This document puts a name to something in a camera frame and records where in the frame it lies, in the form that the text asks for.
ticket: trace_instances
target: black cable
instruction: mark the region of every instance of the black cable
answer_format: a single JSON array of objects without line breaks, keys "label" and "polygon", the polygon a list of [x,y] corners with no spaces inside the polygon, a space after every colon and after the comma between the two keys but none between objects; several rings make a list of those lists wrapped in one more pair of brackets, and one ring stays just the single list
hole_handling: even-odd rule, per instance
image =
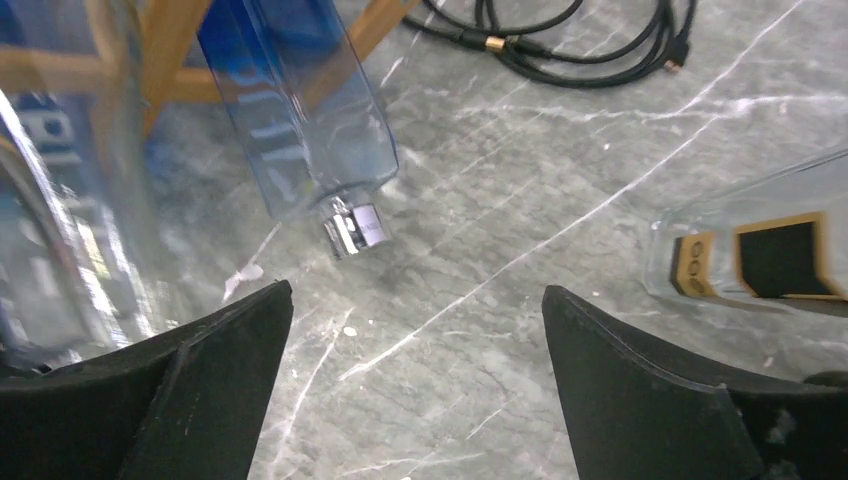
[{"label": "black cable", "polygon": [[[508,69],[535,82],[565,88],[607,88],[635,82],[661,68],[678,72],[683,67],[689,54],[689,34],[697,7],[697,0],[688,1],[679,32],[675,30],[672,0],[657,0],[650,22],[632,41],[615,51],[594,56],[556,52],[526,37],[562,24],[577,12],[583,0],[572,0],[562,13],[549,20],[515,28],[501,26],[494,0],[475,0],[474,24],[446,13],[433,0],[422,0],[424,6],[448,27],[434,28],[411,16],[404,18],[403,23],[468,50],[488,51]],[[540,65],[541,61],[602,65],[627,57],[648,44],[647,53],[635,65],[602,77],[569,77],[543,70]]]}]

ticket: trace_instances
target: glass bottle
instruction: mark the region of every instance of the glass bottle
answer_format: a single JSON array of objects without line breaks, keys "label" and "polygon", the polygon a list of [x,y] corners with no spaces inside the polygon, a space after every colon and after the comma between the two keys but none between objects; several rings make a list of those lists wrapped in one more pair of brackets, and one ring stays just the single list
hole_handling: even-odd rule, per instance
[{"label": "glass bottle", "polygon": [[651,224],[652,295],[759,311],[848,310],[848,149],[667,210]]},{"label": "glass bottle", "polygon": [[190,316],[141,158],[130,0],[0,0],[0,341],[57,366]]},{"label": "glass bottle", "polygon": [[198,38],[270,214],[317,212],[339,257],[388,239],[395,144],[332,1],[215,0]]}]

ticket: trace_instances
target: blue glass bottle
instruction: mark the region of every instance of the blue glass bottle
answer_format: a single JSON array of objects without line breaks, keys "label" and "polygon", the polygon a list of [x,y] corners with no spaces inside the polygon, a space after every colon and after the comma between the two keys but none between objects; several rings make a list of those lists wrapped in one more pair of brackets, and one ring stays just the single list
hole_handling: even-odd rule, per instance
[{"label": "blue glass bottle", "polygon": [[338,257],[388,238],[394,139],[330,0],[216,0],[198,33],[269,213],[317,213]]},{"label": "blue glass bottle", "polygon": [[58,366],[190,319],[142,162],[130,2],[0,0],[0,361]]}]

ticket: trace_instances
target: cable connector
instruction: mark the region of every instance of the cable connector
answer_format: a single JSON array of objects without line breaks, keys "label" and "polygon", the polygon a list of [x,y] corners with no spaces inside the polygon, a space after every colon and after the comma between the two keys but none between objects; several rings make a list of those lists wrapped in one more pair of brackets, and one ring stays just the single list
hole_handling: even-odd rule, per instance
[{"label": "cable connector", "polygon": [[517,53],[535,58],[551,58],[551,50],[543,44],[524,38],[523,36],[509,37],[506,41]]},{"label": "cable connector", "polygon": [[668,59],[665,61],[665,69],[671,73],[678,73],[686,64],[686,57],[689,56],[689,40],[685,38],[675,38],[669,46]]},{"label": "cable connector", "polygon": [[494,52],[500,53],[506,48],[506,40],[500,37],[486,35],[485,33],[475,32],[473,30],[463,30],[459,32],[452,41],[457,45],[462,45],[471,50],[478,52]]}]

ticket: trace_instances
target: marble floor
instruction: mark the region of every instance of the marble floor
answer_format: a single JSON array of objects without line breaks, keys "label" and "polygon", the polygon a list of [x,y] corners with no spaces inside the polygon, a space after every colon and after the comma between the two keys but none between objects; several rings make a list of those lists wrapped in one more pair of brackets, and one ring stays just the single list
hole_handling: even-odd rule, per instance
[{"label": "marble floor", "polygon": [[[353,18],[365,3],[339,8]],[[518,23],[566,2],[500,3]],[[653,8],[587,0],[542,38],[603,52]],[[670,305],[639,280],[660,209],[848,142],[846,17],[839,0],[703,0],[681,73],[596,92],[534,85],[398,29],[365,65],[401,155],[378,199],[395,240],[342,263],[309,225],[267,216],[222,111],[170,108],[157,134],[190,139],[191,161],[160,192],[180,204],[174,231],[194,229],[169,241],[198,263],[199,288],[294,286],[250,478],[577,479],[542,325],[548,284],[750,370],[848,367],[844,324]]]}]

